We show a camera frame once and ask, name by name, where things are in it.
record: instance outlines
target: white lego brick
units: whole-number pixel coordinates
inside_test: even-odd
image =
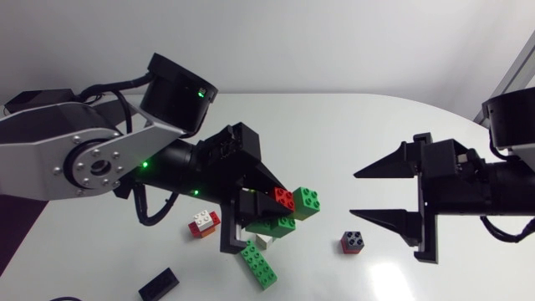
[[[201,232],[205,231],[214,224],[214,221],[210,217],[210,213],[208,213],[206,210],[203,210],[193,216],[193,221]]]
[[[263,248],[264,250],[271,246],[273,240],[275,240],[275,238],[270,237],[268,235],[257,234],[257,245]]]

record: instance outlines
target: white wall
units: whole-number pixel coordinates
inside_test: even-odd
[[[225,93],[374,93],[472,118],[535,1],[2,1],[0,103],[132,79],[153,52]]]

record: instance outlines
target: lego brick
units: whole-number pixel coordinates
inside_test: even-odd
[[[280,238],[295,230],[295,221],[289,217],[280,217],[270,221],[252,222],[245,231]]]
[[[217,216],[216,212],[210,212],[210,217],[214,221],[214,226],[219,225],[221,223],[221,220]]]
[[[241,255],[263,289],[269,288],[277,281],[277,275],[258,251],[254,242],[248,240],[247,247],[241,251]]]
[[[273,243],[275,238],[270,237],[268,235],[262,235],[262,234],[256,234],[256,243],[259,247],[263,248],[264,250],[268,249],[269,246]]]
[[[166,293],[169,293],[180,281],[170,268],[166,268],[160,275],[152,279],[143,288],[139,290],[141,299],[143,301],[157,301],[160,300]]]
[[[358,231],[347,231],[340,239],[344,253],[358,254],[364,248],[362,234]]]
[[[252,222],[245,231],[271,236],[271,222]]]
[[[273,193],[271,194],[271,197],[275,199],[275,201],[286,208],[290,209],[292,212],[295,211],[295,203],[293,202],[293,195],[292,192],[286,191],[282,188],[275,187],[273,189]]]
[[[318,193],[305,187],[299,187],[293,192],[293,202],[295,203],[295,212],[290,217],[299,221],[304,221],[319,212],[320,209]]]
[[[214,233],[216,231],[216,226],[211,226],[207,228],[205,231],[201,232],[201,237],[207,237],[208,235]]]
[[[201,236],[201,231],[199,231],[199,228],[197,227],[195,222],[190,222],[187,226],[190,228],[190,232],[191,232],[191,235],[193,235],[193,237]]]
[[[214,224],[214,221],[211,219],[210,214],[208,214],[208,211],[206,210],[203,210],[193,216],[193,221],[201,232],[205,231]]]
[[[271,236],[280,238],[295,230],[295,220],[289,217],[280,217],[272,221]]]

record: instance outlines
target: metal pole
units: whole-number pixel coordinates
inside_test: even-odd
[[[490,98],[526,88],[533,76],[535,76],[535,31]],[[473,121],[486,128],[489,127],[488,120],[483,117],[482,110],[479,110]]]

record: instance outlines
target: black lego brick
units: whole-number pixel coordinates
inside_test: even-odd
[[[166,293],[172,290],[180,281],[170,268],[166,268],[160,275],[152,279],[143,288],[140,289],[140,295],[143,301],[160,300]]]

